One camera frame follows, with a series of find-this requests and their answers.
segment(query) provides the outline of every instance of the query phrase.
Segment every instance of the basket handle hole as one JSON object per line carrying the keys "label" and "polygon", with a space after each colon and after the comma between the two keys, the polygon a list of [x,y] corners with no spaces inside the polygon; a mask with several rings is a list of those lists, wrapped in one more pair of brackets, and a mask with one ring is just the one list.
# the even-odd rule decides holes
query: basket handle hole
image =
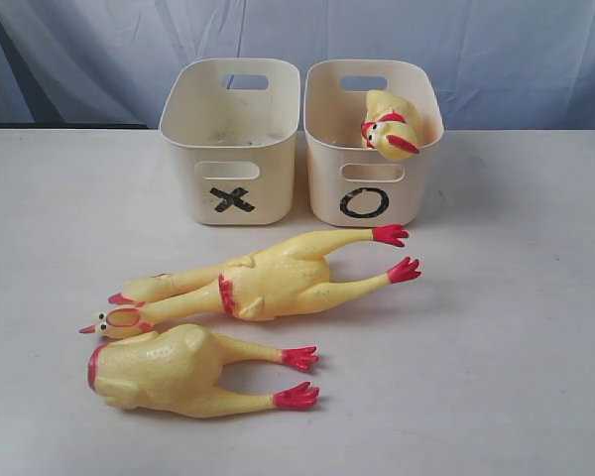
{"label": "basket handle hole", "polygon": [[199,162],[196,171],[207,180],[253,180],[260,176],[260,168],[253,162]]}
{"label": "basket handle hole", "polygon": [[399,164],[346,164],[341,168],[341,176],[352,181],[393,182],[405,175]]}
{"label": "basket handle hole", "polygon": [[343,76],[339,80],[339,87],[345,91],[383,90],[387,86],[388,80],[383,76]]}
{"label": "basket handle hole", "polygon": [[269,80],[262,74],[225,74],[222,76],[222,87],[262,91],[269,87]]}

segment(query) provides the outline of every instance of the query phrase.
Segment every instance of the black letter x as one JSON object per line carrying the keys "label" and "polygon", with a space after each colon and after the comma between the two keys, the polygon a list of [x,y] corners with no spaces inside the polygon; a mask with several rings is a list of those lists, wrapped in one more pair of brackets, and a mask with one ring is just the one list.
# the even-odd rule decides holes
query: black letter x
{"label": "black letter x", "polygon": [[252,205],[251,203],[247,203],[245,200],[240,198],[246,193],[249,193],[241,186],[234,188],[234,190],[231,193],[227,193],[226,191],[222,191],[216,187],[212,187],[209,193],[217,196],[218,198],[222,198],[222,201],[218,203],[218,205],[216,205],[216,208],[214,208],[214,210],[216,210],[218,213],[222,213],[231,205],[236,205],[238,208],[246,212],[250,212],[255,208],[254,205]]}

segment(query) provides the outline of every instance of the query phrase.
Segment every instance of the plastic bin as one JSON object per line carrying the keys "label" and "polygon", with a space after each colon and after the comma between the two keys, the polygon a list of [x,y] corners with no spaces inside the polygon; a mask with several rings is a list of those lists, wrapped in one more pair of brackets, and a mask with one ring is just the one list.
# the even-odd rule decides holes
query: plastic bin
{"label": "plastic bin", "polygon": [[180,73],[159,130],[196,221],[264,225],[289,212],[299,96],[298,69],[278,59],[204,59]]}
{"label": "plastic bin", "polygon": [[[385,87],[343,88],[344,81]],[[422,121],[419,154],[389,162],[361,148],[366,91],[386,89],[411,101]],[[443,122],[425,72],[413,64],[381,59],[334,59],[313,66],[306,77],[304,131],[310,206],[334,226],[407,224],[418,214],[427,183],[431,146],[443,135]]]}

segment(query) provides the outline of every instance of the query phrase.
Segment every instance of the rubber chicken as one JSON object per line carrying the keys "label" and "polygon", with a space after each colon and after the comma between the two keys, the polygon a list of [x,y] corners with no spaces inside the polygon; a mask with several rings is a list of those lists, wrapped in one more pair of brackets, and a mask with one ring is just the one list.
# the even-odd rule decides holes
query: rubber chicken
{"label": "rubber chicken", "polygon": [[397,162],[418,154],[421,121],[415,106],[403,97],[373,89],[366,93],[366,118],[361,126],[362,146],[376,149]]}
{"label": "rubber chicken", "polygon": [[332,283],[325,256],[358,241],[403,247],[402,225],[373,229],[312,231],[221,265],[129,281],[119,304],[80,330],[120,339],[151,331],[161,322],[201,312],[227,312],[243,320],[330,309],[395,283],[420,276],[418,260],[405,258],[386,273],[361,281]]}
{"label": "rubber chicken", "polygon": [[303,410],[316,404],[318,388],[304,382],[270,395],[243,395],[216,386],[226,364],[266,360],[306,371],[315,347],[277,349],[183,324],[104,344],[88,363],[88,385],[106,404],[187,417],[224,417],[271,409]]}

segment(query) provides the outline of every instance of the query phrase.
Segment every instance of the white table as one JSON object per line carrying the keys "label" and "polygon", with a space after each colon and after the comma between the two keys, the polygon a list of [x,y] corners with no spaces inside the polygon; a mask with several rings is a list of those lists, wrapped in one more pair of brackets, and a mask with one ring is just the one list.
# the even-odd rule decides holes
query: white table
{"label": "white table", "polygon": [[[223,261],[330,228],[185,214],[154,131],[0,131],[0,475],[595,476],[595,132],[448,132],[404,251],[331,255],[335,277],[403,253],[423,276],[331,311],[194,321],[318,346],[310,412],[200,420],[107,407],[77,330],[129,278]],[[223,382],[283,390],[298,371]]]}

